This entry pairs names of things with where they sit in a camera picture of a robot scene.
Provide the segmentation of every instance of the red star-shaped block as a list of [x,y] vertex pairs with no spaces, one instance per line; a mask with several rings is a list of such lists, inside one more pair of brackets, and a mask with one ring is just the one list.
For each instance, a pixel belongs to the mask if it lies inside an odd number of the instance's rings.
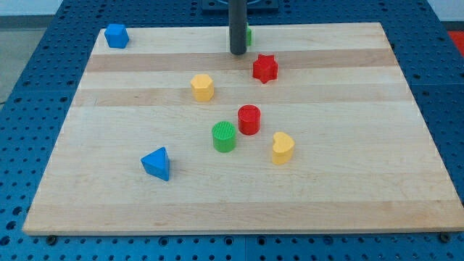
[[278,64],[274,55],[258,54],[258,59],[253,62],[253,78],[260,79],[262,83],[277,79]]

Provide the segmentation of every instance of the red cylinder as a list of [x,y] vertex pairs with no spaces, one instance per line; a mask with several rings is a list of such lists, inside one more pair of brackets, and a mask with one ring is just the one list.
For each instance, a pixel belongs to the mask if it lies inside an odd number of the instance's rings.
[[239,109],[239,130],[245,135],[253,135],[261,128],[261,111],[254,105],[244,105]]

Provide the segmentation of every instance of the yellow heart-shaped block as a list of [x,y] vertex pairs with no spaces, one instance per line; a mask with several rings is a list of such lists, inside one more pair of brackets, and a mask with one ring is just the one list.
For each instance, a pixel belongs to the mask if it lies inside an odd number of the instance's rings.
[[276,132],[273,136],[273,163],[282,165],[288,162],[293,156],[295,141],[284,132]]

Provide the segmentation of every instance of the green block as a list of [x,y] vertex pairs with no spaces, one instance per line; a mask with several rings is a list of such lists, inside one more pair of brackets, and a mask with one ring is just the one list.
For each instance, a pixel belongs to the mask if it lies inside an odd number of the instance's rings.
[[246,46],[252,45],[252,29],[246,24]]
[[228,122],[218,122],[212,127],[212,144],[219,152],[231,152],[236,145],[235,126]]

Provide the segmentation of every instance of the wood grain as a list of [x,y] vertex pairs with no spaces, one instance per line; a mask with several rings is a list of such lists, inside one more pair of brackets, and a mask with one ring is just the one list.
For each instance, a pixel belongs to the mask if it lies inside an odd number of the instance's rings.
[[[254,27],[231,58],[225,28],[100,33],[23,230],[30,235],[460,231],[464,209],[378,23]],[[274,35],[285,36],[271,41]],[[259,51],[277,81],[251,77]],[[201,71],[210,102],[191,96]],[[262,113],[256,135],[218,153],[211,127]],[[272,136],[296,141],[285,165]],[[171,179],[140,159],[166,146]]]

